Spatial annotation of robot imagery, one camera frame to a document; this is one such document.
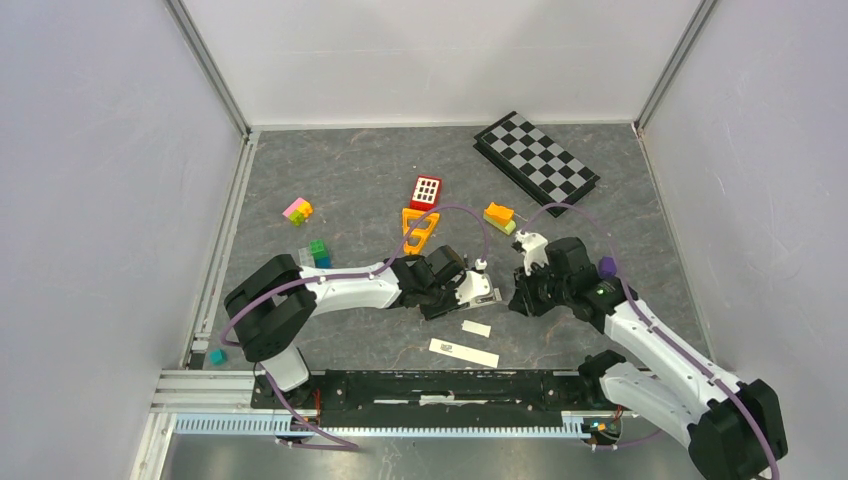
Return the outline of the white battery cover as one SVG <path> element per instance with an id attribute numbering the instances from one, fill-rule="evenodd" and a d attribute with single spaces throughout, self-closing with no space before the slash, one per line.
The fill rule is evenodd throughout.
<path id="1" fill-rule="evenodd" d="M 485 338 L 489 338 L 491 335 L 490 325 L 481 324 L 471 320 L 464 320 L 462 322 L 461 329 L 465 332 L 472 333 Z"/>

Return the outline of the long white remote back cover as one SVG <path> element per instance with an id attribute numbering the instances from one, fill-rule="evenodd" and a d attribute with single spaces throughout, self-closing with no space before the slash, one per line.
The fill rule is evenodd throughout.
<path id="1" fill-rule="evenodd" d="M 445 355 L 451 358 L 467 361 L 488 368 L 497 368 L 499 355 L 487 351 L 467 347 L 464 345 L 432 338 L 429 350 L 433 353 Z"/>

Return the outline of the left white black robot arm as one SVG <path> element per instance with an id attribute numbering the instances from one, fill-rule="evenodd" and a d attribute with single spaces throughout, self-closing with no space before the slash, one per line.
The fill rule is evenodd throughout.
<path id="1" fill-rule="evenodd" d="M 492 293 L 484 268 L 484 262 L 467 266 L 447 245 L 358 268 L 301 266 L 280 254 L 233 289 L 224 308 L 246 360 L 262 365 L 278 397 L 297 408 L 314 394 L 310 370 L 294 344 L 310 318 L 359 308 L 416 308 L 427 320 L 439 318 Z"/>

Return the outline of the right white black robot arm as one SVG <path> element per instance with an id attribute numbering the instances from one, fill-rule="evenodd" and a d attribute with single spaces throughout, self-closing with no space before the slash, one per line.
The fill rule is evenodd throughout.
<path id="1" fill-rule="evenodd" d="M 538 317 L 567 307 L 647 368 L 611 350 L 588 357 L 577 382 L 585 405 L 610 402 L 638 414 L 684 447 L 706 479 L 778 477 L 788 441 L 766 382 L 746 383 L 688 345 L 620 278 L 600 275 L 580 239 L 519 232 L 513 247 L 523 264 L 514 272 L 511 310 Z"/>

